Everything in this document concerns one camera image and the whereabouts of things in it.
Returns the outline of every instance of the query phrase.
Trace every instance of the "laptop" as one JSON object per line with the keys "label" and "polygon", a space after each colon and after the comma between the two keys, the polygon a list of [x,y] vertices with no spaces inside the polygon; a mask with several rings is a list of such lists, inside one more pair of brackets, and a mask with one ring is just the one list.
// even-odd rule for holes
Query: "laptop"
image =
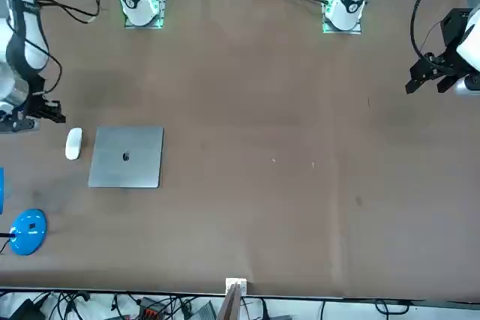
{"label": "laptop", "polygon": [[98,127],[88,187],[159,187],[162,127]]}

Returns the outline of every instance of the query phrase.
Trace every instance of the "blue lamp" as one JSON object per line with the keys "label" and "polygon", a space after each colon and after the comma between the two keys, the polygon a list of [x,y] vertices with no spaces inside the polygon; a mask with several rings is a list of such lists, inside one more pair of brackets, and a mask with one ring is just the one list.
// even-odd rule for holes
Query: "blue lamp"
{"label": "blue lamp", "polygon": [[[3,210],[4,172],[0,168],[0,214]],[[9,238],[10,248],[17,255],[30,255],[44,242],[47,235],[47,217],[39,209],[22,212],[10,227],[10,232],[0,233],[0,238]]]}

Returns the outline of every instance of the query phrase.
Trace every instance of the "blue object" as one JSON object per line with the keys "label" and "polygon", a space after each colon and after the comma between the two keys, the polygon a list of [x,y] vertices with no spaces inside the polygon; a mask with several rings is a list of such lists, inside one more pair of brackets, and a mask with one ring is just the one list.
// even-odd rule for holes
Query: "blue object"
{"label": "blue object", "polygon": [[42,210],[28,209],[13,222],[10,233],[10,248],[17,255],[30,255],[44,242],[47,235],[47,218]]}

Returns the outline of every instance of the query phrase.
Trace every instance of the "electronic equipment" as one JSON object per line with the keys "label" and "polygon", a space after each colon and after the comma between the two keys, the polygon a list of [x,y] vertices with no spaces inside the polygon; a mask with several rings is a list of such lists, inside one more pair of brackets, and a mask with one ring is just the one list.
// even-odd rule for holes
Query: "electronic equipment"
{"label": "electronic equipment", "polygon": [[89,187],[158,187],[164,129],[99,127]]}

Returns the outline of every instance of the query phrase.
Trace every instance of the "white mouse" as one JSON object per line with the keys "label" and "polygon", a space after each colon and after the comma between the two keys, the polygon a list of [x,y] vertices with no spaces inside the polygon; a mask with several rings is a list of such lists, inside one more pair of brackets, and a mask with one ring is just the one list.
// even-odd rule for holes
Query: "white mouse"
{"label": "white mouse", "polygon": [[69,160],[78,159],[80,148],[82,147],[82,129],[75,127],[68,132],[67,144],[65,146],[65,156]]}

